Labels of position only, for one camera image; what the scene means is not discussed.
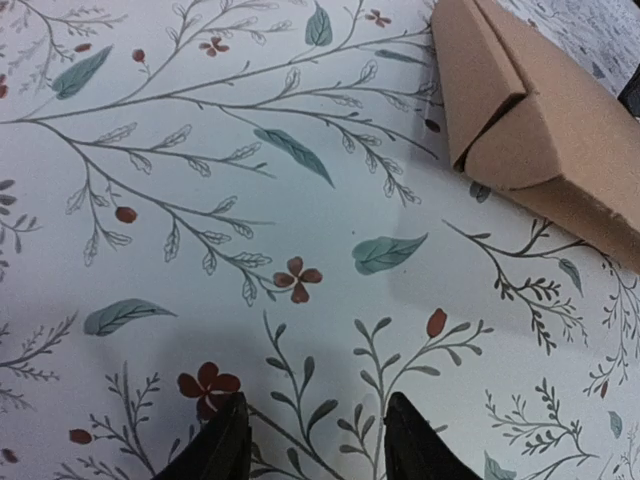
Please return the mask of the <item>brown cardboard paper box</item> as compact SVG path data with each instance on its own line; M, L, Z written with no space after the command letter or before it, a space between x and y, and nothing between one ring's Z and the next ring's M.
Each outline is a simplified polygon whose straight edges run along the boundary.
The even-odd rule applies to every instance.
M493 1L440 1L431 27L454 169L639 267L639 124Z

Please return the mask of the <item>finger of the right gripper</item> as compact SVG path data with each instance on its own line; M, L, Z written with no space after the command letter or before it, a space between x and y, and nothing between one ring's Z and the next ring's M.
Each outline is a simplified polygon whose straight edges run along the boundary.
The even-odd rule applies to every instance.
M640 66L636 68L617 99L634 118L640 118Z

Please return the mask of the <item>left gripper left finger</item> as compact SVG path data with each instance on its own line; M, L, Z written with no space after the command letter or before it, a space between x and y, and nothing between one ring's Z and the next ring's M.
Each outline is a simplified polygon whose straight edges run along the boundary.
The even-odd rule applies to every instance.
M246 397L230 395L219 412L160 473L157 480L247 480L251 427Z

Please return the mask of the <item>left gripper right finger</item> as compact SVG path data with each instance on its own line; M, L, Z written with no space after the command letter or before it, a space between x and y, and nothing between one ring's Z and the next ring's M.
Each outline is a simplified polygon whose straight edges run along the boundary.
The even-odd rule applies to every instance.
M390 480L480 480L439 437L410 400L394 392L384 417Z

